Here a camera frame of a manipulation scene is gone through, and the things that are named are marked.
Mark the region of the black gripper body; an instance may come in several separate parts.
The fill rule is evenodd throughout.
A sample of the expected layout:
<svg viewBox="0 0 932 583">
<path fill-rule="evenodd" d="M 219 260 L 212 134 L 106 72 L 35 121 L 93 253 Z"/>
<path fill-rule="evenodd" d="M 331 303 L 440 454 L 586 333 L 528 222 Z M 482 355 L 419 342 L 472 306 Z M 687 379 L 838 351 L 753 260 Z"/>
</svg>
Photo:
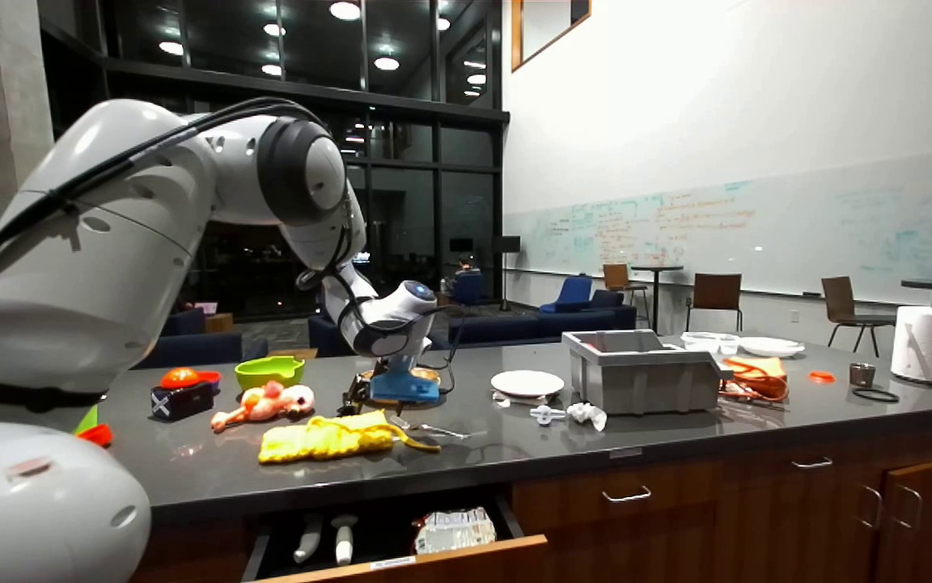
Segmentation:
<svg viewBox="0 0 932 583">
<path fill-rule="evenodd" d="M 429 317 L 388 331 L 373 342 L 376 368 L 368 397 L 382 406 L 440 406 L 443 392 L 434 379 L 414 373 L 414 355 L 425 351 Z"/>
</svg>

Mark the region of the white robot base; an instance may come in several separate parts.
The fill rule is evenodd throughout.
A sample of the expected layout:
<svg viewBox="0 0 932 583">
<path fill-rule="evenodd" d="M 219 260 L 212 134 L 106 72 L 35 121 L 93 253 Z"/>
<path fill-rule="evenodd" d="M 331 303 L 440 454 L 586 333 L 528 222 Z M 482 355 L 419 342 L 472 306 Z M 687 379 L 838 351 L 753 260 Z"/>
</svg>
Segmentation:
<svg viewBox="0 0 932 583">
<path fill-rule="evenodd" d="M 0 583 L 129 583 L 148 529 L 141 483 L 102 448 L 0 420 Z"/>
</svg>

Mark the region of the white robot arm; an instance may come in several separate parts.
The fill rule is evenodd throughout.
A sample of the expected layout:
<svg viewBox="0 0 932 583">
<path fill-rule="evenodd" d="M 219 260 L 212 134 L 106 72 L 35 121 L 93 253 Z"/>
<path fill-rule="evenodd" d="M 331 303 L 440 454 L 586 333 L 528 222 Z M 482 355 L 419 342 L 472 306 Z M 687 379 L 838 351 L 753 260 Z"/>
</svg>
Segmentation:
<svg viewBox="0 0 932 583">
<path fill-rule="evenodd" d="M 212 222 L 271 226 L 302 260 L 347 345 L 376 364 L 368 395 L 436 406 L 414 373 L 436 296 L 359 271 L 364 219 L 331 129 L 286 97 L 171 114 L 109 97 L 76 117 L 0 217 L 0 402 L 102 395 L 148 355 Z"/>
</svg>

